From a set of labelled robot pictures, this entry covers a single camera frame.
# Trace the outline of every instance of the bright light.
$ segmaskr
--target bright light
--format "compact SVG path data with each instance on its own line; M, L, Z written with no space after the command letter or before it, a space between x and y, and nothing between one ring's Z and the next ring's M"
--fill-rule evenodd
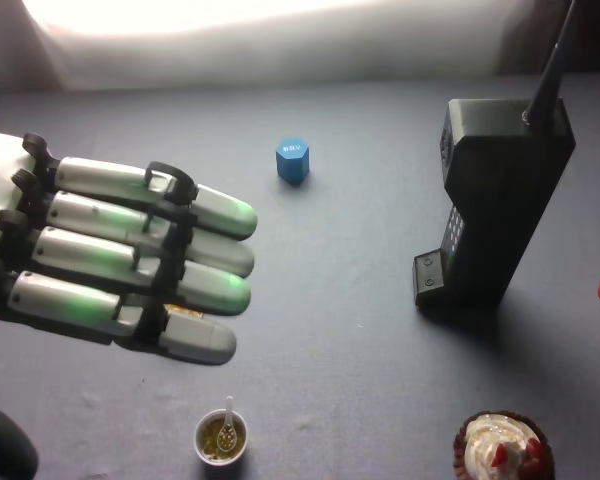
M379 0L23 0L43 28L85 35L176 33Z

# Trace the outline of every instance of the robotic hand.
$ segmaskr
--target robotic hand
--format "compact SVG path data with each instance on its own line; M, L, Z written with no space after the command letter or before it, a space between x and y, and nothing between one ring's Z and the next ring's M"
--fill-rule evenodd
M191 310L242 313L253 269L244 202L177 168L51 156L0 134L0 320L222 364L234 333Z

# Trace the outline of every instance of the whipped cream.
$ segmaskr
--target whipped cream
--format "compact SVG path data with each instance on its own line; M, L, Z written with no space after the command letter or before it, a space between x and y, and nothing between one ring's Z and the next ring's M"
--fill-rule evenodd
M538 437L526 424L497 414L480 415L467 426L464 463L472 480L518 480L518 467L524 461L529 439ZM507 451L507 462L491 463L499 444Z

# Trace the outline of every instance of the table surface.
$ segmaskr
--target table surface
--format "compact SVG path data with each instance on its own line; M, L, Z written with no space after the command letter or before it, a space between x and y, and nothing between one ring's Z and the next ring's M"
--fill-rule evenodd
M558 478L600 478L600 75L566 79L577 147L494 316L439 322L411 265L450 208L438 141L451 98L528 97L534 78L244 91L4 95L0 132L56 156L160 160L251 203L253 300L221 367L0 322L0 408L40 479L440 480L469 415L510 409L549 436ZM289 136L311 148L293 189ZM478 318L491 327L465 328ZM240 468L205 469L193 429L233 395Z

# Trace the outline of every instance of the black object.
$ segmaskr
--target black object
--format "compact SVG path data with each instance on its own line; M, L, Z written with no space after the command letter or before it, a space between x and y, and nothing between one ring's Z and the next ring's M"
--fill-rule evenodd
M558 98L575 3L529 105L449 102L440 152L454 206L442 246L414 259L416 305L495 308L502 300L575 148Z
M0 479L31 480L38 470L38 452L27 434L0 411Z

